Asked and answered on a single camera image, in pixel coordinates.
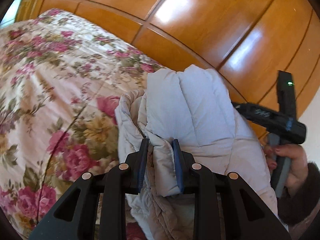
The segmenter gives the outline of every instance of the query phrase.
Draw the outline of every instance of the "floral bedspread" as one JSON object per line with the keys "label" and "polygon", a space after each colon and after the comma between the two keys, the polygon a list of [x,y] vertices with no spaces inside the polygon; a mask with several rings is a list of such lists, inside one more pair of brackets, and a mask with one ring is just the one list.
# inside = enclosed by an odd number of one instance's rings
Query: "floral bedspread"
{"label": "floral bedspread", "polygon": [[114,109],[161,67],[59,9],[0,31],[0,206],[21,236],[83,172],[118,164]]}

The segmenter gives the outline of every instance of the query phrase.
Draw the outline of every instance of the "bed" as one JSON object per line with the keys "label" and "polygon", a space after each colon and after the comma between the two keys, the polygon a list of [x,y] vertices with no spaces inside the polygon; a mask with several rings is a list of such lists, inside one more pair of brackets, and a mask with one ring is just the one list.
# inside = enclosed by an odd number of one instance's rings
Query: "bed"
{"label": "bed", "polygon": [[118,164],[114,109],[162,66],[60,9],[3,29],[0,53],[0,206],[28,238],[83,172]]}

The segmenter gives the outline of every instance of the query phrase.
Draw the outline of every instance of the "garment sleeve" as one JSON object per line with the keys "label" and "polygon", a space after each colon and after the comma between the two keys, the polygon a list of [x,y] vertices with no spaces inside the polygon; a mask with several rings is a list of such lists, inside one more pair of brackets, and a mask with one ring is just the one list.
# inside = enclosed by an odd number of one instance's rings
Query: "garment sleeve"
{"label": "garment sleeve", "polygon": [[310,215],[320,199],[320,172],[315,163],[308,163],[308,177],[298,192],[290,197],[288,190],[278,199],[279,218],[289,226]]}

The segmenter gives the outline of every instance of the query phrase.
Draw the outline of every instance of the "silver rivet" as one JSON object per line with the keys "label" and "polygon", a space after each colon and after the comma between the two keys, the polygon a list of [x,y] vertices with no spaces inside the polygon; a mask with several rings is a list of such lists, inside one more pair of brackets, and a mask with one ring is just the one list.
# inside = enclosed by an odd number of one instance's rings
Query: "silver rivet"
{"label": "silver rivet", "polygon": [[82,174],[82,179],[90,179],[90,178],[91,178],[90,172],[86,172],[86,173]]}
{"label": "silver rivet", "polygon": [[232,173],[229,174],[229,177],[230,177],[230,179],[238,179],[239,175],[236,174],[235,172],[232,172]]}
{"label": "silver rivet", "polygon": [[194,163],[193,165],[192,165],[192,168],[194,169],[194,170],[199,170],[199,169],[201,169],[201,164],[199,164],[199,163]]}
{"label": "silver rivet", "polygon": [[121,170],[126,170],[127,168],[129,168],[129,165],[126,164],[126,163],[121,163],[121,164],[119,165],[119,169],[121,169]]}

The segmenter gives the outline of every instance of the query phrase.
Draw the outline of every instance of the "white wall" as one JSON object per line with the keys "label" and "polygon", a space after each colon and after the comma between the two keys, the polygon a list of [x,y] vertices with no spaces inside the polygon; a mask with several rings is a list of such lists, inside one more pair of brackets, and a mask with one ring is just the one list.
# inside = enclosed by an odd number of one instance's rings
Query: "white wall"
{"label": "white wall", "polygon": [[299,119],[307,126],[307,139],[302,145],[308,160],[320,167],[320,89]]}

